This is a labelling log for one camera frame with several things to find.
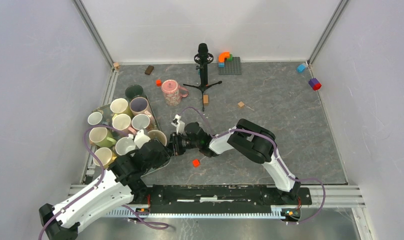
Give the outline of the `yellow mug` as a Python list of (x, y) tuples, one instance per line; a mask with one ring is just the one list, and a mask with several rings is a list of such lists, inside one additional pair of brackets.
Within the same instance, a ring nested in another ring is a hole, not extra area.
[(118, 157), (110, 148), (101, 147), (94, 152), (95, 156), (102, 163), (104, 169), (107, 169), (110, 164)]

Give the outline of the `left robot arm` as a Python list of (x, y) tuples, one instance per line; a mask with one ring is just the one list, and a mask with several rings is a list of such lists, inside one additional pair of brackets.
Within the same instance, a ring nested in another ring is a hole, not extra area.
[(118, 156), (91, 184), (56, 204), (39, 208), (42, 230), (50, 240), (75, 240), (80, 232), (98, 218), (130, 202), (143, 203), (147, 186), (141, 177), (150, 169), (166, 165), (173, 150), (157, 139)]

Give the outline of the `yellow-green octagonal mug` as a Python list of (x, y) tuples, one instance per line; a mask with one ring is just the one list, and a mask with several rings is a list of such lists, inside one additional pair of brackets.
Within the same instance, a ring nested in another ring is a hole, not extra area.
[(126, 114), (130, 117), (133, 116), (133, 113), (130, 109), (129, 106), (129, 101), (125, 98), (117, 98), (114, 99), (111, 104), (110, 104), (110, 110), (112, 111), (112, 113), (114, 114)]

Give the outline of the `dark green mug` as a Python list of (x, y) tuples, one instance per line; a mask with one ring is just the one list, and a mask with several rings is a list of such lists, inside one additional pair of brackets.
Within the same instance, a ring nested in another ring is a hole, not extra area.
[(133, 84), (127, 87), (124, 94), (126, 98), (128, 98), (129, 100), (133, 100), (137, 97), (143, 97), (143, 98), (147, 97), (143, 87), (138, 84)]

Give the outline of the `pink octagonal mug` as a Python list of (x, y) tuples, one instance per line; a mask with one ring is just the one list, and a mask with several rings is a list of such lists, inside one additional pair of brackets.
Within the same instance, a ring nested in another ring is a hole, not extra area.
[(137, 134), (137, 131), (132, 127), (131, 117), (125, 113), (115, 114), (113, 116), (112, 127), (127, 134)]

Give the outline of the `light green mug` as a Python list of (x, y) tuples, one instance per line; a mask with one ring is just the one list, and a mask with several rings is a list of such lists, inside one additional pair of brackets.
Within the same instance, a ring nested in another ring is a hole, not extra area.
[(117, 141), (106, 127), (95, 127), (89, 132), (89, 140), (101, 148), (110, 148)]

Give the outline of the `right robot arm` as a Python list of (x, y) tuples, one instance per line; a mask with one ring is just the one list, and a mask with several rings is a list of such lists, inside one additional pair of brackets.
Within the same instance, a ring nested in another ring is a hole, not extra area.
[(299, 198), (301, 183), (284, 164), (275, 135), (246, 119), (240, 119), (227, 132), (211, 136), (197, 122), (185, 124), (177, 115), (171, 124), (176, 128), (170, 135), (168, 148), (175, 156), (186, 150), (198, 149), (204, 156), (217, 157), (229, 150), (236, 150), (250, 161), (262, 165), (272, 177), (278, 189), (279, 199), (292, 204)]

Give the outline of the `small grey-blue mug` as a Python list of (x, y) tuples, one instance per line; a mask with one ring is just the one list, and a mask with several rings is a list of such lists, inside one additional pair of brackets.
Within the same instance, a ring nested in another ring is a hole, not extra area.
[(103, 114), (99, 111), (92, 112), (87, 117), (87, 123), (91, 126), (99, 125), (103, 121)]

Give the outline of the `blue white mug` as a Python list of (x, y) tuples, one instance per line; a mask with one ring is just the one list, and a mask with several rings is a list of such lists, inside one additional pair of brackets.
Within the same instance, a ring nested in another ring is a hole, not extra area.
[(136, 148), (137, 146), (132, 137), (122, 137), (116, 142), (114, 150), (118, 156), (123, 156)]

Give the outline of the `iridescent pink mug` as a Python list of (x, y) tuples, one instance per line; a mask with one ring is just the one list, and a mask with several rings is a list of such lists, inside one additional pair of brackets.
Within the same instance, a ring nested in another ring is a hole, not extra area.
[(139, 114), (146, 114), (146, 112), (150, 114), (153, 113), (149, 101), (145, 97), (141, 96), (132, 99), (129, 104), (129, 108), (133, 116), (137, 116)]

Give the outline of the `pink ghost pattern mug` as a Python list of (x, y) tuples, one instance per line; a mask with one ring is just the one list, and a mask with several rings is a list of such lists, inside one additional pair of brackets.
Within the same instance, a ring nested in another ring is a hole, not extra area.
[(177, 106), (189, 95), (189, 91), (182, 87), (176, 80), (168, 79), (161, 84), (165, 101), (169, 106)]

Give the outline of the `salmon flower mug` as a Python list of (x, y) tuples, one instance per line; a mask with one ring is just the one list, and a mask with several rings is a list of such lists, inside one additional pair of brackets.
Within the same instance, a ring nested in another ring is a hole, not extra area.
[(138, 114), (134, 116), (131, 120), (131, 126), (135, 130), (153, 130), (155, 124), (155, 119), (151, 114)]

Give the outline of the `tall seashell cream mug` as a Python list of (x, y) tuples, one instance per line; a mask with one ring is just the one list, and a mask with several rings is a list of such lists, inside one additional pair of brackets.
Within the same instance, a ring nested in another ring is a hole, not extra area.
[(168, 145), (167, 136), (160, 130), (154, 129), (147, 132), (151, 140), (158, 139), (165, 147)]

